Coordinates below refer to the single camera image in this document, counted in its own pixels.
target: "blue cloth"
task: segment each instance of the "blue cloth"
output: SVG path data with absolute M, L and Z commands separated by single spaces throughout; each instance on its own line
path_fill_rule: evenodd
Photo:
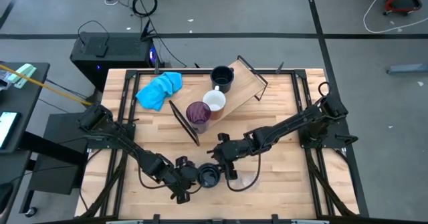
M 136 94 L 143 108 L 159 111 L 165 97 L 171 97 L 183 86 L 180 73 L 167 72 L 154 78 Z

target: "black mug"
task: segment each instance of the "black mug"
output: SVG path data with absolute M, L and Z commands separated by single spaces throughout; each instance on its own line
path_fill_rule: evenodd
M 232 81 L 235 77 L 233 68 L 227 66 L 217 66 L 211 71 L 211 81 L 213 82 L 213 90 L 219 86 L 219 90 L 227 93 L 232 86 Z

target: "blue light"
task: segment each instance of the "blue light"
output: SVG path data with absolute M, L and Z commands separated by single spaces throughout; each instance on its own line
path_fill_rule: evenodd
M 154 49 L 154 46 L 152 46 L 152 47 L 150 48 L 150 51 L 149 51 L 149 53 L 148 53 L 148 57 L 150 58 L 150 61 L 151 61 L 152 63 L 154 63 L 154 61 L 155 61 L 155 59 L 156 59 L 156 50 Z

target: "wooden table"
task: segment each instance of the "wooden table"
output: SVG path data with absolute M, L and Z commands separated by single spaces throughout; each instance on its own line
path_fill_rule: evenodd
M 126 70 L 110 70 L 104 90 L 102 104 L 109 108 L 115 117 L 118 114 L 125 72 Z M 318 85 L 326 80 L 324 72 L 322 69 L 307 69 L 306 74 L 310 94 L 315 101 L 320 97 Z M 141 77 L 140 88 L 153 77 Z M 198 82 L 208 77 L 208 75 L 183 75 L 183 89 L 173 98 L 190 92 Z M 200 147 L 193 143 L 174 118 L 167 101 L 160 112 L 144 110 L 137 104 L 135 118 L 140 120 L 135 122 L 134 141 L 147 150 L 163 154 L 171 161 L 186 155 L 197 166 L 205 162 L 215 162 L 206 151 L 218 143 L 218 133 L 226 132 L 231 138 L 242 138 L 242 134 L 248 130 L 271 126 L 296 114 L 291 77 L 289 75 L 263 75 L 263 77 L 269 85 L 261 101 L 252 98 L 230 113 L 222 120 L 222 124 L 216 124 L 203 135 Z M 131 80 L 128 93 L 132 93 L 133 81 Z M 300 81 L 299 83 L 303 96 L 303 88 Z M 124 116 L 128 116 L 128 111 L 129 100 Z M 357 213 L 358 207 L 347 164 L 333 150 L 324 149 L 323 153 L 330 185 L 348 208 Z M 103 150 L 86 167 L 82 194 L 88 205 L 104 187 L 109 158 L 110 150 Z M 240 179 L 233 183 L 234 187 L 247 185 L 257 170 L 257 157 L 241 159 L 235 163 L 235 167 Z M 221 182 L 216 187 L 201 189 L 197 194 L 191 195 L 190 202 L 178 205 L 175 200 L 169 199 L 171 195 L 169 189 L 143 188 L 138 181 L 137 171 L 136 161 L 128 158 L 120 219 L 152 219 L 154 214 L 160 214 L 161 219 L 270 219 L 271 214 L 278 214 L 281 219 L 316 217 L 308 167 L 297 132 L 284 136 L 269 152 L 262 154 L 258 182 L 242 193 L 231 192 L 226 187 L 222 175 Z M 142 176 L 147 185 L 156 185 L 145 175 Z M 115 190 L 114 187 L 110 195 L 108 214 L 112 213 Z M 327 214 L 324 192 L 319 184 L 318 190 L 323 214 Z M 84 211 L 84 206 L 79 201 L 76 215 Z

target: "computer case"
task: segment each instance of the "computer case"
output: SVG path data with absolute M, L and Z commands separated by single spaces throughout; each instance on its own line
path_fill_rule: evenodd
M 164 68 L 152 39 L 140 33 L 81 32 L 70 59 L 100 92 L 109 69 L 154 68 L 156 63 Z

